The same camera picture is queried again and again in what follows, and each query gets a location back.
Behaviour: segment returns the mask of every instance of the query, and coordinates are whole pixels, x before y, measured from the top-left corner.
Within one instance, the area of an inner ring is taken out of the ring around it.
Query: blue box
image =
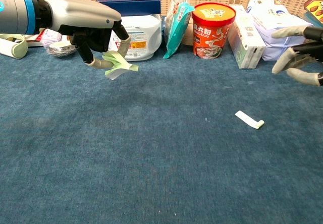
[[[96,0],[118,11],[121,16],[160,14],[160,0]]]

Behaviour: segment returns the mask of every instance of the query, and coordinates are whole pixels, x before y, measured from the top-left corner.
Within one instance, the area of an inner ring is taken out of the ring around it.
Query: tissue box
[[[247,13],[251,16],[255,27],[266,44],[262,54],[264,60],[277,60],[289,47],[302,44],[302,36],[272,38],[272,33],[278,29],[290,26],[310,26],[301,18],[289,14],[280,0],[250,0]]]
[[[118,11],[122,16],[160,14],[160,0],[96,0]]]
[[[236,11],[228,36],[233,55],[239,69],[255,69],[266,45],[243,6],[230,6]]]

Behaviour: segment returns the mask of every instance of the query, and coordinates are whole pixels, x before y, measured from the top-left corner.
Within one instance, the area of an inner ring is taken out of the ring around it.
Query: white tag
[[[238,111],[237,113],[235,113],[235,115],[238,118],[240,118],[241,120],[243,120],[245,123],[247,123],[249,126],[255,128],[255,129],[259,129],[264,124],[263,120],[260,120],[259,122],[256,122],[253,118],[246,115],[242,111]]]

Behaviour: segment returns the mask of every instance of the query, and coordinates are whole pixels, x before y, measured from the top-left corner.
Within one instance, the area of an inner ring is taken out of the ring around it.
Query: blue carpet
[[[0,56],[0,223],[323,223],[321,89],[191,51],[115,81]]]

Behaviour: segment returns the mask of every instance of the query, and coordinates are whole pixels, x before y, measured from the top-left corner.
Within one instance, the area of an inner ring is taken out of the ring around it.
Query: robotic hand
[[[125,57],[130,37],[121,25],[121,15],[90,0],[0,0],[0,33],[38,34],[49,28],[71,37],[83,61],[94,68],[105,69],[111,62],[96,59],[91,49],[108,50],[113,30],[120,38],[118,52]]]
[[[303,84],[323,85],[322,73],[307,73],[300,68],[310,63],[323,62],[323,29],[316,27],[296,26],[275,31],[273,38],[287,36],[304,36],[314,42],[292,46],[284,52],[273,67],[272,73],[278,74],[287,70],[287,74]]]

